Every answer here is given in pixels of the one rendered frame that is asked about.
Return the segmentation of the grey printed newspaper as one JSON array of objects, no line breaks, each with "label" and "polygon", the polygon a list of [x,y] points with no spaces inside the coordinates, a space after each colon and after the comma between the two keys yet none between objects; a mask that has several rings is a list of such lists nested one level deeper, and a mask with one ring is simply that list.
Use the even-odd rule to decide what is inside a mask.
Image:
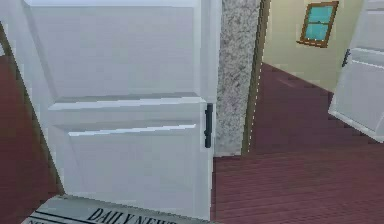
[{"label": "grey printed newspaper", "polygon": [[212,224],[210,221],[74,196],[54,196],[20,224]]}]

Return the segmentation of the wooden framed window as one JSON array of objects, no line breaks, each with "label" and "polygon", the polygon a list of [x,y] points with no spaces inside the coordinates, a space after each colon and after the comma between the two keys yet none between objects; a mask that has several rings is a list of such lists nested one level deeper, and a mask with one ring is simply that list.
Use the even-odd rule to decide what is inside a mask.
[{"label": "wooden framed window", "polygon": [[297,43],[327,48],[338,5],[338,1],[308,4]]}]

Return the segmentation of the white panelled room door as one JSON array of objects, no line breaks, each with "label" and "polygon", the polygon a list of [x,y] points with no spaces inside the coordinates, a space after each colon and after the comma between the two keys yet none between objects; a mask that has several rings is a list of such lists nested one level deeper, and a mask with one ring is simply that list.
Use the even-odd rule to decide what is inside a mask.
[{"label": "white panelled room door", "polygon": [[384,0],[363,0],[328,113],[384,143]]},{"label": "white panelled room door", "polygon": [[67,194],[209,218],[221,14],[221,0],[0,0]]}]

